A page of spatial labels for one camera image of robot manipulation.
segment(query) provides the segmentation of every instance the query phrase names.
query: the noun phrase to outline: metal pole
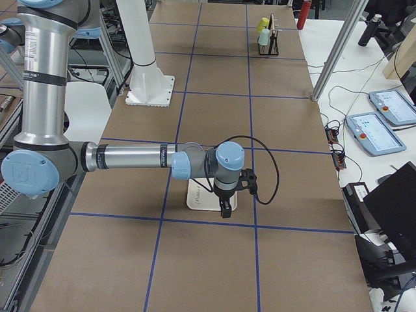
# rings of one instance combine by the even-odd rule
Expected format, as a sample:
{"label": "metal pole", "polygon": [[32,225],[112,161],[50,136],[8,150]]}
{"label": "metal pole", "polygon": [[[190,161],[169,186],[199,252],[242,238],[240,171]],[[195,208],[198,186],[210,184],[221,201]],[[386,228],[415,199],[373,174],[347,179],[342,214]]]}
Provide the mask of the metal pole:
{"label": "metal pole", "polygon": [[124,76],[122,69],[120,67],[120,63],[117,60],[116,53],[112,49],[112,44],[110,41],[109,34],[107,32],[107,27],[105,26],[105,22],[103,19],[103,15],[101,12],[99,13],[100,17],[100,24],[101,24],[101,35],[99,37],[99,42],[103,48],[103,52],[107,62],[109,63],[111,72],[114,76],[114,80],[116,81],[117,87],[122,87]]}
{"label": "metal pole", "polygon": [[321,75],[313,89],[311,94],[311,100],[317,102],[319,97],[322,95],[322,92],[325,89],[326,84],[330,80],[333,69],[338,63],[341,54],[344,51],[345,45],[348,42],[348,39],[351,37],[352,31],[354,30],[361,13],[364,11],[365,6],[369,0],[355,0],[352,4],[350,12],[346,17],[343,27],[341,28],[338,38],[335,41],[331,53],[325,63],[324,69],[322,70]]}
{"label": "metal pole", "polygon": [[6,70],[6,72],[17,82],[20,89],[23,89],[23,76],[21,71],[13,62],[13,60],[7,55],[3,49],[0,48],[0,65]]}

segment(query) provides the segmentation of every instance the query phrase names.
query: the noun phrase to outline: black screen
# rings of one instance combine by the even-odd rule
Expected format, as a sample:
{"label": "black screen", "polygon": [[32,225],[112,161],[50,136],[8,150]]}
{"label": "black screen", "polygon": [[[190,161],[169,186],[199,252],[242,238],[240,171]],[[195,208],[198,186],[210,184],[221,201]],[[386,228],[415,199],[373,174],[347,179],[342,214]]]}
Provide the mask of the black screen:
{"label": "black screen", "polygon": [[405,164],[364,203],[404,259],[416,260],[416,166]]}

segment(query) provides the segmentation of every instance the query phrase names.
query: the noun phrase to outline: office chair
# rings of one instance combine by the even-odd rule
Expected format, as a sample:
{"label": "office chair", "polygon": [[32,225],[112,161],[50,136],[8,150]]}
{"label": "office chair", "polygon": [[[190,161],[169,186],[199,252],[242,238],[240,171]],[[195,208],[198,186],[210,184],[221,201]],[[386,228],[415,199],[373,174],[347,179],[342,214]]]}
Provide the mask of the office chair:
{"label": "office chair", "polygon": [[382,21],[385,28],[378,27],[375,36],[382,42],[383,50],[389,46],[389,42],[385,39],[393,33],[391,30],[397,23],[400,22],[398,31],[404,23],[404,20],[411,14],[413,7],[416,5],[416,0],[370,0],[364,11],[368,12],[367,21],[370,21],[375,14],[382,15]]}

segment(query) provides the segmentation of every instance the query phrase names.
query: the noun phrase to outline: black bottle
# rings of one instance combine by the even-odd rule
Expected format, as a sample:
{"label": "black bottle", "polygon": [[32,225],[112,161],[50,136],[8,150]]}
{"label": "black bottle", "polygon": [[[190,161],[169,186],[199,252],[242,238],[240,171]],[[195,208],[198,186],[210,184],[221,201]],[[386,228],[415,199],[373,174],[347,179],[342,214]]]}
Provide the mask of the black bottle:
{"label": "black bottle", "polygon": [[374,33],[377,30],[377,27],[382,22],[382,16],[379,14],[374,15],[374,17],[370,20],[367,28],[365,29],[363,35],[359,39],[358,45],[361,47],[365,47],[368,42],[370,41],[371,37],[374,36]]}

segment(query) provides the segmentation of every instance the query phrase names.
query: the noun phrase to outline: computer monitor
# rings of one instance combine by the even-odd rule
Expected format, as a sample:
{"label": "computer monitor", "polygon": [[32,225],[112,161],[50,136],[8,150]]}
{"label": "computer monitor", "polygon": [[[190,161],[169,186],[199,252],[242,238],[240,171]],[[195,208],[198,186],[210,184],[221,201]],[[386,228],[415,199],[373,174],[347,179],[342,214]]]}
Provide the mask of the computer monitor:
{"label": "computer monitor", "polygon": [[416,261],[416,166],[406,163],[364,203],[404,259]]}

